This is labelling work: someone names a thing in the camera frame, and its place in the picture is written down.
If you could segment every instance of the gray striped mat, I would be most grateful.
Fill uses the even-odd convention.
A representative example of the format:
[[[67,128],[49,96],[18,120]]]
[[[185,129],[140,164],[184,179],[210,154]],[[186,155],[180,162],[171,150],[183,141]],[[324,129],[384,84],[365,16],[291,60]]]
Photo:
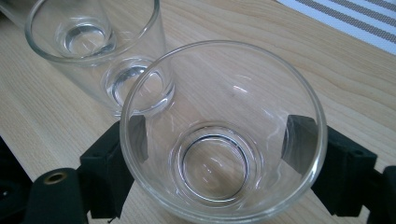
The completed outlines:
[[[277,0],[396,55],[396,0]]]

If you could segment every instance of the clear drinking glass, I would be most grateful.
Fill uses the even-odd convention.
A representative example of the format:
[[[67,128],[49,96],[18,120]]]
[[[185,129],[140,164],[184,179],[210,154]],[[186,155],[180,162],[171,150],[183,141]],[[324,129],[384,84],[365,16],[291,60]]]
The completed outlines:
[[[137,77],[166,52],[159,0],[39,0],[25,34],[116,116]]]
[[[285,150],[292,115],[311,118],[315,137]],[[251,223],[311,187],[327,126],[318,97],[289,63],[249,44],[206,41],[165,54],[139,77],[120,140],[135,181],[172,213]]]

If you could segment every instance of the black plastic holder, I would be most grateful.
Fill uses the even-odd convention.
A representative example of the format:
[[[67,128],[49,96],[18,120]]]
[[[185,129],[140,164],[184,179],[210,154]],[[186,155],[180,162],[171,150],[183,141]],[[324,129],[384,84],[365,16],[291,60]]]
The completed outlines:
[[[282,159],[297,172],[315,152],[314,120],[289,116]],[[325,162],[312,190],[331,215],[357,217],[363,206],[370,211],[367,223],[396,224],[396,166],[381,174],[376,155],[328,127]],[[92,218],[121,216],[134,183],[120,149],[120,123],[115,123],[81,157],[77,170],[63,168],[40,176],[32,186],[23,223],[88,223]]]

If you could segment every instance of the glass rim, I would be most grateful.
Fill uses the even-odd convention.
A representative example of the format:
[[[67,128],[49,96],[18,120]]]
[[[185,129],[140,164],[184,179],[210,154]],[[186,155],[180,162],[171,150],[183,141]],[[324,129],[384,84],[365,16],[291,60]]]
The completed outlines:
[[[41,8],[41,6],[49,0],[39,0],[37,1],[32,9],[29,12],[29,15],[26,19],[26,23],[24,25],[24,33],[25,33],[25,38],[31,49],[38,55],[40,55],[42,58],[56,62],[56,63],[99,63],[102,61],[105,61],[107,59],[111,59],[116,57],[117,55],[122,54],[125,50],[131,48],[136,42],[138,42],[144,35],[147,33],[155,21],[158,19],[160,16],[160,0],[153,0],[154,1],[154,8],[151,14],[151,17],[149,18],[148,22],[146,25],[140,30],[140,32],[136,35],[136,38],[133,39],[132,43],[127,43],[126,48],[122,49],[116,49],[112,50],[110,52],[104,53],[104,54],[99,54],[99,55],[92,55],[89,57],[81,57],[81,58],[67,58],[67,57],[59,57],[55,56],[53,54],[47,53],[43,49],[41,49],[34,41],[33,39],[33,33],[32,33],[32,24],[33,20],[35,19],[35,14],[37,11]]]
[[[316,113],[316,120],[318,124],[318,141],[317,141],[317,146],[316,146],[316,152],[314,155],[314,159],[311,161],[309,165],[309,169],[304,174],[302,177],[301,184],[298,188],[295,189],[293,193],[291,193],[288,197],[274,205],[273,207],[266,209],[265,211],[262,211],[260,213],[252,214],[252,215],[246,215],[246,216],[240,216],[240,217],[233,217],[233,216],[210,216],[208,214],[203,214],[203,213],[197,213],[194,211],[191,211],[190,209],[186,209],[185,207],[182,207],[180,205],[177,205],[169,200],[167,200],[166,197],[163,197],[161,193],[157,192],[154,188],[152,188],[147,181],[147,179],[142,176],[139,172],[135,172],[134,170],[138,170],[138,167],[136,164],[131,162],[131,147],[130,143],[128,141],[129,139],[129,130],[128,130],[128,121],[130,118],[130,115],[132,114],[131,111],[131,102],[134,99],[134,96],[137,93],[137,90],[139,89],[140,86],[144,83],[144,81],[147,79],[147,77],[150,75],[149,71],[155,68],[159,63],[162,61],[166,60],[169,57],[172,57],[173,55],[177,54],[178,52],[181,52],[183,50],[187,49],[193,49],[193,48],[199,48],[200,46],[208,46],[208,45],[231,45],[231,46],[242,46],[248,49],[255,49],[257,51],[260,51],[273,59],[276,59],[278,62],[284,64],[290,72],[295,75],[295,77],[300,81],[300,84],[303,85],[304,89],[309,95],[309,99],[315,108],[315,113]],[[121,112],[121,118],[120,118],[120,144],[121,144],[121,151],[124,156],[125,162],[127,164],[128,169],[130,172],[134,175],[134,178],[137,180],[139,185],[150,195],[150,197],[154,198],[156,201],[160,202],[166,209],[169,211],[179,214],[180,216],[186,218],[187,220],[190,221],[211,221],[211,222],[216,222],[216,223],[251,223],[252,221],[262,221],[266,220],[270,217],[273,217],[274,215],[278,214],[279,212],[284,211],[286,208],[288,208],[293,202],[295,202],[297,199],[299,199],[302,195],[305,194],[307,190],[312,187],[314,184],[315,180],[318,177],[318,174],[320,173],[320,169],[323,165],[325,156],[326,156],[326,151],[327,151],[327,123],[324,115],[323,108],[320,104],[320,101],[315,94],[313,88],[310,86],[310,84],[307,82],[307,80],[298,72],[297,69],[294,68],[290,63],[287,61],[283,60],[281,57],[277,56],[273,52],[263,49],[260,47],[257,47],[255,45],[251,45],[248,43],[240,42],[240,41],[232,41],[232,40],[207,40],[207,41],[200,41],[196,43],[191,43],[189,45],[185,45],[182,47],[179,47],[177,49],[171,50],[168,53],[164,54],[162,57],[157,59],[155,62],[153,62],[143,74],[139,76],[137,81],[134,83],[132,86],[131,90],[129,91],[123,108]]]

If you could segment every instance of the light wood surface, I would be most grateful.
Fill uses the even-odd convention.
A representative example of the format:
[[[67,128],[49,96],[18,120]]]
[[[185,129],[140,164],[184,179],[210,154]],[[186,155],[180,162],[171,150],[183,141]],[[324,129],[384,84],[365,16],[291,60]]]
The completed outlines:
[[[309,19],[276,1],[162,0],[169,49],[231,39],[269,49],[312,85],[328,124],[396,164],[396,57]],[[78,158],[116,120],[27,45],[21,28],[0,16],[0,134],[26,173],[79,166]],[[308,191],[268,223],[364,223],[332,217]],[[91,220],[106,223],[106,220]],[[186,223],[133,185],[112,223]]]

